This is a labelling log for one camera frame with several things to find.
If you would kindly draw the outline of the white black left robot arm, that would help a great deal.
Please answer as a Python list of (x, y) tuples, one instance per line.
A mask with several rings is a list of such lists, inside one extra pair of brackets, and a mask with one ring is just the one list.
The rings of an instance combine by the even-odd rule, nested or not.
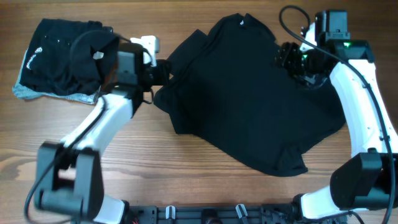
[(164, 85), (167, 73), (156, 61), (159, 40), (153, 35), (131, 38), (117, 52), (118, 81), (108, 85), (86, 119), (60, 142), (44, 142), (37, 152), (36, 179), (27, 194), (29, 205), (67, 215), (69, 223), (138, 223), (129, 203), (105, 194), (101, 156), (128, 123), (152, 86)]

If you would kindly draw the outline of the black t-shirt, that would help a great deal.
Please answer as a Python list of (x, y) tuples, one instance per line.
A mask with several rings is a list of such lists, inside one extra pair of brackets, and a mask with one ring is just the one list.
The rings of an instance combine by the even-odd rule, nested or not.
[(303, 174), (304, 153), (345, 123), (330, 82), (308, 90), (274, 64), (273, 33), (250, 14), (196, 30), (169, 56), (155, 105), (178, 134), (196, 135), (268, 175)]

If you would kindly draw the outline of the folded light blue jeans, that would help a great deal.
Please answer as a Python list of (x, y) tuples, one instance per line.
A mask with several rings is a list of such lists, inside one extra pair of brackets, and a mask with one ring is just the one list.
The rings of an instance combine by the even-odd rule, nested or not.
[(53, 93), (36, 92), (34, 90), (31, 90), (30, 88), (27, 88), (26, 86), (21, 85), (20, 80), (22, 77), (22, 70), (24, 68), (24, 63), (27, 61), (26, 54), (27, 54), (27, 52), (25, 52), (25, 54), (24, 54), (24, 58), (21, 63), (21, 68), (19, 70), (16, 84), (12, 87), (12, 92), (17, 98), (23, 99), (23, 100), (33, 100), (36, 98), (40, 98), (41, 96), (49, 96), (49, 97), (59, 98), (59, 99), (63, 99), (63, 100), (78, 101), (78, 102), (89, 104), (89, 105), (95, 104), (97, 102), (98, 97), (100, 95), (100, 88), (97, 89), (92, 95), (86, 95), (83, 93), (75, 93), (72, 95), (59, 96), (59, 95), (55, 95)]

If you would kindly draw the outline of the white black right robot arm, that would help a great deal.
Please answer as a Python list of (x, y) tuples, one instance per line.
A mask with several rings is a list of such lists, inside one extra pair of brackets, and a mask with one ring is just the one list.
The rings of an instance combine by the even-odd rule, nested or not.
[(357, 211), (397, 208), (397, 133), (376, 83), (376, 66), (365, 40), (331, 39), (303, 48), (284, 43), (277, 64), (310, 87), (328, 80), (336, 90), (351, 137), (351, 159), (334, 171), (326, 187), (279, 205), (291, 222), (316, 223)]

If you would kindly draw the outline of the folded black polo shirt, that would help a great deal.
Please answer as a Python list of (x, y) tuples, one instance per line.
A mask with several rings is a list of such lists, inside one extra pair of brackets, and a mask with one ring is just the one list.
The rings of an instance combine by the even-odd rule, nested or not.
[(22, 69), (20, 83), (36, 92), (94, 94), (112, 70), (119, 37), (97, 21), (42, 19)]

